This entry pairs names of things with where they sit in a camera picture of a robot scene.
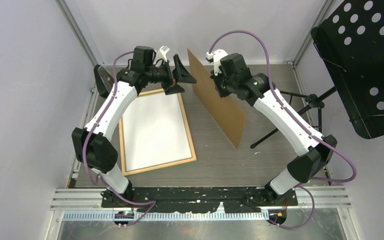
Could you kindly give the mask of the brown backing board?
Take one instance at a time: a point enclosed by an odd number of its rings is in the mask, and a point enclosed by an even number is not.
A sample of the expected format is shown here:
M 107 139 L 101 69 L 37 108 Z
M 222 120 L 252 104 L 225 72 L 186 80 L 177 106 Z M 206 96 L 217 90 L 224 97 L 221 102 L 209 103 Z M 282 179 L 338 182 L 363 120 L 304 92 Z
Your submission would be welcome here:
M 196 79 L 193 93 L 221 128 L 232 145 L 238 149 L 243 137 L 247 114 L 231 97 L 220 97 L 210 78 L 210 72 L 192 53 L 187 50 L 191 75 Z

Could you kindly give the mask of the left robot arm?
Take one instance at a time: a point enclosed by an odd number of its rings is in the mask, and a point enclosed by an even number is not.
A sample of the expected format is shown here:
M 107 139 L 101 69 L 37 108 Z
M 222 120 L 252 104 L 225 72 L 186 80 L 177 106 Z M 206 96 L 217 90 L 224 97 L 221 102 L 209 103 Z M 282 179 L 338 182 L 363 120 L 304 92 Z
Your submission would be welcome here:
M 132 183 L 122 174 L 117 164 L 119 153 L 111 143 L 119 120 L 148 84 L 159 84 L 166 95 L 174 95 L 185 92 L 181 83 L 197 82 L 178 54 L 168 60 L 169 50 L 168 46 L 155 50 L 138 45 L 130 51 L 132 58 L 121 70 L 117 70 L 117 62 L 126 54 L 116 57 L 109 75 L 112 86 L 104 93 L 103 105 L 84 127 L 76 127 L 71 133 L 76 159 L 91 183 L 102 181 L 106 192 L 121 207 L 133 204 L 134 197 Z

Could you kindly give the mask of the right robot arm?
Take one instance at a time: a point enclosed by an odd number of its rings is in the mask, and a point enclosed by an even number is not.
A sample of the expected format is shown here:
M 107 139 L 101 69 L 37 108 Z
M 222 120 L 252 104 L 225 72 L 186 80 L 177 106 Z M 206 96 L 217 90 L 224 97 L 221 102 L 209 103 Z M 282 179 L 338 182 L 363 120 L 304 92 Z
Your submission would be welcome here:
M 337 140 L 309 125 L 291 108 L 267 75 L 252 74 L 241 54 L 228 54 L 218 49 L 207 53 L 206 59 L 213 64 L 210 77 L 219 96 L 224 98 L 234 94 L 246 101 L 275 125 L 297 154 L 262 191 L 268 203 L 279 205 L 289 190 L 307 183 L 327 165 L 333 152 L 325 145 L 335 146 Z

